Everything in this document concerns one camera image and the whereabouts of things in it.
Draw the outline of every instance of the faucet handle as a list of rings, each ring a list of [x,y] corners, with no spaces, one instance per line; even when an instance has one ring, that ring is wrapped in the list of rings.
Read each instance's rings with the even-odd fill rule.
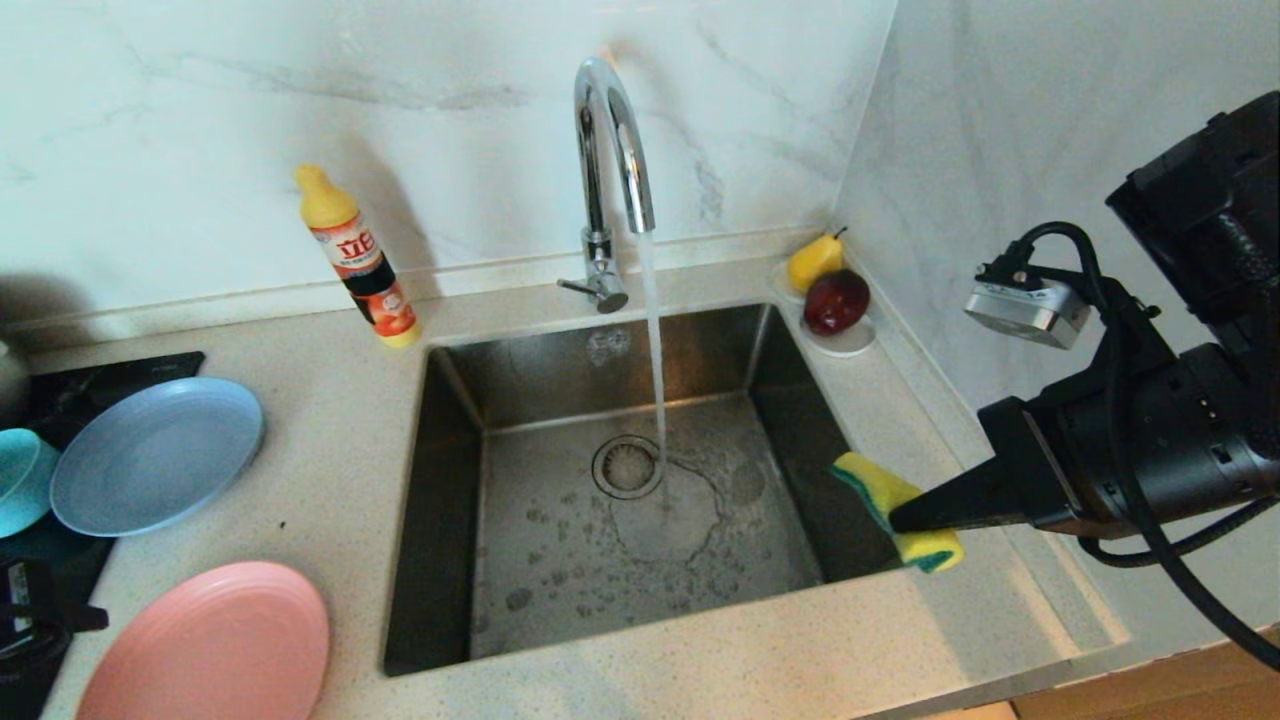
[[[581,292],[582,295],[590,295],[591,297],[595,297],[596,300],[599,300],[599,297],[602,295],[600,291],[598,291],[598,290],[591,290],[591,288],[586,287],[585,284],[576,283],[576,282],[572,282],[572,281],[559,279],[559,281],[556,281],[556,284],[563,287],[564,290],[572,290],[573,292]]]
[[[614,313],[627,304],[627,293],[622,290],[622,281],[613,273],[600,273],[588,279],[586,284],[564,279],[556,281],[556,284],[586,295],[602,314]]]

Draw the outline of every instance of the red apple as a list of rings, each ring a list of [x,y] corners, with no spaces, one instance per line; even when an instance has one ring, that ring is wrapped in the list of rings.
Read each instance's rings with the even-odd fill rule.
[[[804,323],[813,334],[832,336],[867,314],[872,291],[858,273],[845,269],[822,275],[804,299]]]

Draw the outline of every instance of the chrome faucet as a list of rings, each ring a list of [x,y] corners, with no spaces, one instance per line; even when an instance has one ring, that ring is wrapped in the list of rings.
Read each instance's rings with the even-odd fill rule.
[[[627,204],[631,232],[653,229],[653,201],[649,196],[649,170],[640,146],[631,101],[613,65],[600,58],[588,58],[577,69],[573,83],[573,115],[577,123],[577,156],[582,164],[582,193],[586,197],[586,227],[582,228],[582,254],[586,279],[581,283],[559,281],[558,286],[585,293],[600,313],[621,310],[627,304],[618,263],[613,258],[613,231],[604,223],[600,206],[600,164],[596,155],[596,117],[608,118],[613,137],[613,156]]]

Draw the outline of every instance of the yellow sponge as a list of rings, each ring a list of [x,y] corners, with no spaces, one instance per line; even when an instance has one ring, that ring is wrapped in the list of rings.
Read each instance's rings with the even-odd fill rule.
[[[964,560],[964,546],[955,530],[929,530],[925,533],[895,533],[888,524],[888,514],[900,505],[914,500],[920,489],[872,462],[856,452],[841,455],[831,474],[836,475],[863,496],[872,516],[897,544],[904,565],[915,565],[925,573],[946,570]]]

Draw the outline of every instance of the stainless steel sink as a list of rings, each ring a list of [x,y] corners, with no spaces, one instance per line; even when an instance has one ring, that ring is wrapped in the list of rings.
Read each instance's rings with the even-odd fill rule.
[[[401,675],[899,568],[769,305],[433,350],[384,670]]]

